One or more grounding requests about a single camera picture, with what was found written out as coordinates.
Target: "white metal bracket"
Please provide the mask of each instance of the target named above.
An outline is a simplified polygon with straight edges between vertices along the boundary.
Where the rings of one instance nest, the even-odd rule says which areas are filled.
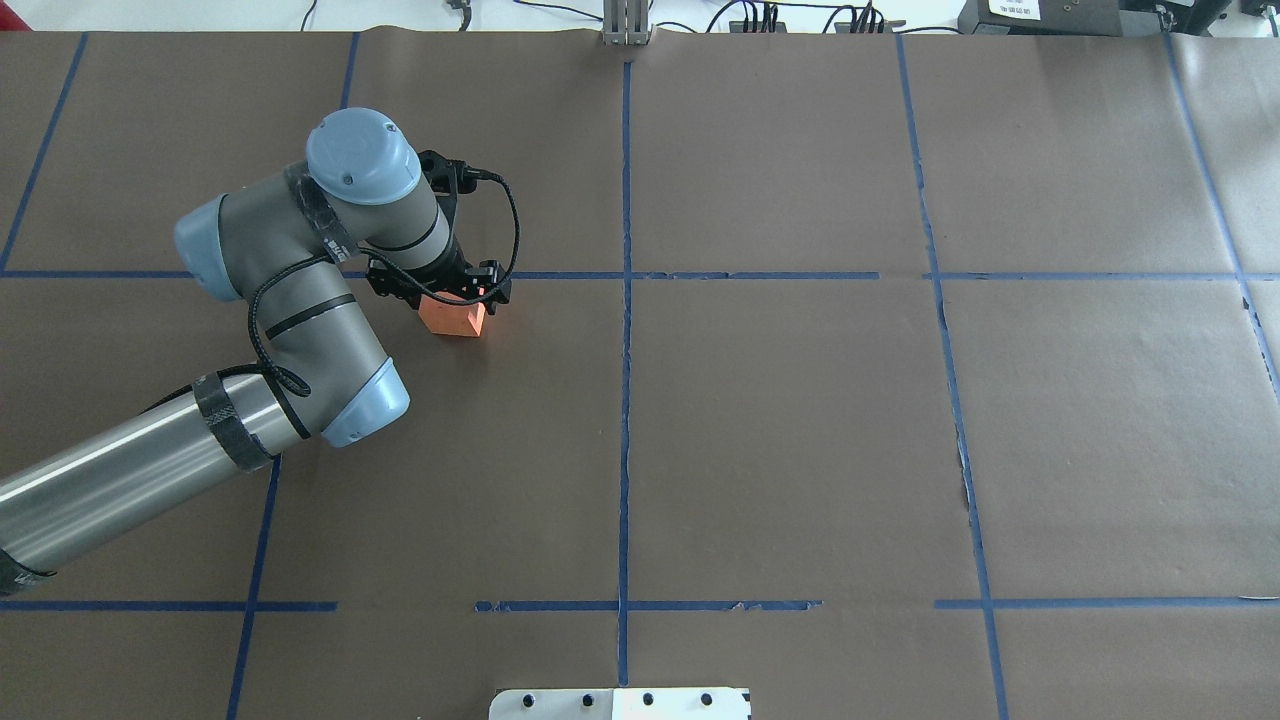
[[[740,688],[503,691],[489,720],[750,720]]]
[[[649,0],[604,0],[604,44],[648,45]]]

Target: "white floor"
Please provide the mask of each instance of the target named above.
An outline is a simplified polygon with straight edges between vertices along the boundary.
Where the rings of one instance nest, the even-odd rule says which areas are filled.
[[[287,31],[298,29],[310,0],[8,0],[9,5],[35,29],[106,31]],[[815,0],[829,3],[829,0]],[[600,0],[559,0],[557,4],[600,14]],[[676,20],[705,29],[721,0],[654,0],[652,22]],[[906,20],[906,27],[954,26],[964,0],[878,0],[890,19]],[[472,0],[471,29],[567,29],[599,27],[594,20],[543,8],[521,6],[511,0]],[[818,32],[829,10],[783,8],[781,19],[791,32]],[[727,12],[717,23],[728,29],[728,20],[740,18]],[[376,26],[412,29],[457,29],[461,14],[444,0],[317,0],[307,29],[352,31]],[[1228,18],[1212,28],[1216,36],[1268,36],[1266,20],[1242,15],[1233,3]]]

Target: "orange block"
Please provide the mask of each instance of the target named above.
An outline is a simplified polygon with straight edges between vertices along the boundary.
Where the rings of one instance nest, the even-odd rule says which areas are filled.
[[[448,292],[442,292],[440,295],[461,300]],[[426,329],[435,334],[480,337],[480,329],[484,328],[485,311],[484,305],[477,304],[458,307],[456,305],[436,302],[424,295],[417,305],[417,316],[422,319]]]

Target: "blue plastic cap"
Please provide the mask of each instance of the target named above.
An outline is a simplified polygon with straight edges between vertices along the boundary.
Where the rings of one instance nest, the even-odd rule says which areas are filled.
[[[205,202],[178,220],[173,227],[173,242],[183,265],[205,288],[223,302],[239,300],[239,293],[227,277],[227,264],[223,261],[223,241],[218,234],[218,214],[227,195]]]
[[[356,205],[396,202],[417,187],[422,164],[390,118],[346,108],[307,137],[307,169],[325,192]]]
[[[388,357],[320,434],[334,447],[347,447],[396,421],[408,410],[408,391]]]

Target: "white label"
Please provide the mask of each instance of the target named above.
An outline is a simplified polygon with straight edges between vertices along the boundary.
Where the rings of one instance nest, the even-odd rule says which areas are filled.
[[[987,6],[992,13],[1006,18],[1039,19],[1039,0],[987,0]]]

